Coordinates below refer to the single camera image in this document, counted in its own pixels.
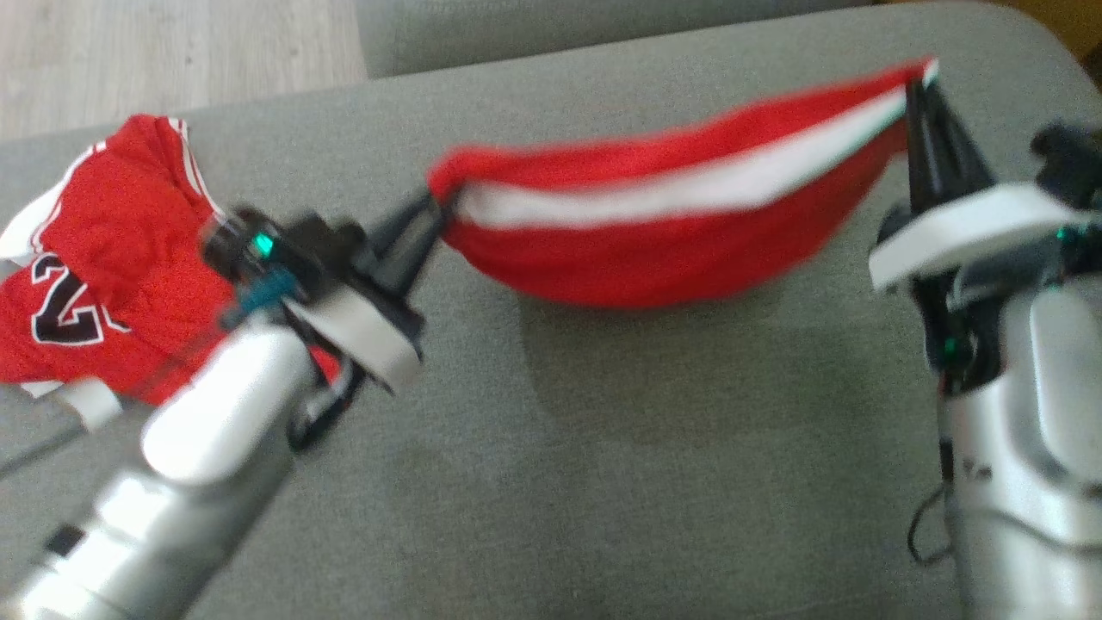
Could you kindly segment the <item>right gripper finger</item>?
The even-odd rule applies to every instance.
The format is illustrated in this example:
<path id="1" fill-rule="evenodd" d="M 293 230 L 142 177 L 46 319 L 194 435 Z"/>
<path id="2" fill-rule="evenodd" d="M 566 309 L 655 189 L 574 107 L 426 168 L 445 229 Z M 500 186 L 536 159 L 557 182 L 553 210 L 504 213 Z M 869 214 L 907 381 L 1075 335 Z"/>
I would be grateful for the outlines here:
<path id="1" fill-rule="evenodd" d="M 926 131 L 925 93 L 922 81 L 907 84 L 905 118 L 910 208 L 931 208 L 936 199 L 936 170 Z"/>
<path id="2" fill-rule="evenodd" d="M 934 196 L 939 203 L 991 189 L 995 177 L 941 90 L 933 91 Z"/>

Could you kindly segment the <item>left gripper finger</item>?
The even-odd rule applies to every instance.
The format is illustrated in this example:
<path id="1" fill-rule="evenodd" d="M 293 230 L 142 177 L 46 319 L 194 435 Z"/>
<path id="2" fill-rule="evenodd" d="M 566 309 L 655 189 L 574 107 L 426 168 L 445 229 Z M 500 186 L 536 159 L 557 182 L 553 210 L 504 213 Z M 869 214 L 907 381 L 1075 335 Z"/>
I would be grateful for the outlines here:
<path id="1" fill-rule="evenodd" d="M 418 195 L 371 225 L 371 255 L 395 260 L 412 255 L 414 247 L 425 254 L 440 235 L 441 205 L 432 195 Z"/>
<path id="2" fill-rule="evenodd" d="M 410 293 L 446 228 L 447 214 L 415 214 L 402 224 L 382 252 L 382 289 L 387 293 L 393 297 Z"/>

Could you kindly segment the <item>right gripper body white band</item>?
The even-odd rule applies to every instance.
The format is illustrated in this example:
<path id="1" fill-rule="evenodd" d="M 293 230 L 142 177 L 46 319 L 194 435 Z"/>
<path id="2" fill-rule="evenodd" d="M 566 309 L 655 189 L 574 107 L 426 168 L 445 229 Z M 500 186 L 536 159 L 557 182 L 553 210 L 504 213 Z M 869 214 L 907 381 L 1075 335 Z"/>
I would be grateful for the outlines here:
<path id="1" fill-rule="evenodd" d="M 941 394 L 957 396 L 1002 373 L 1004 306 L 1057 278 L 1063 246 L 1085 229 L 1085 211 L 1031 183 L 997 185 L 921 215 L 898 208 L 871 248 L 871 287 L 910 295 L 926 361 Z"/>

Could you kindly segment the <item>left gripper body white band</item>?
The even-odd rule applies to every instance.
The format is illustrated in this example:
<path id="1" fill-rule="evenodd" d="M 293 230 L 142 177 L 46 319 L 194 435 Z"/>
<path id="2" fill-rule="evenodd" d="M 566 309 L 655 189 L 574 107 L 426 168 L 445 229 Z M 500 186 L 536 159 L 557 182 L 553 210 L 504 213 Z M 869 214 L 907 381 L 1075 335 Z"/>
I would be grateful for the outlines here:
<path id="1" fill-rule="evenodd" d="M 287 224 L 251 207 L 216 216 L 203 233 L 203 259 L 235 289 L 218 326 L 233 331 L 256 315 L 282 314 L 301 337 L 401 391 L 421 370 L 421 319 L 357 274 L 354 257 L 366 246 L 361 226 L 318 214 Z"/>

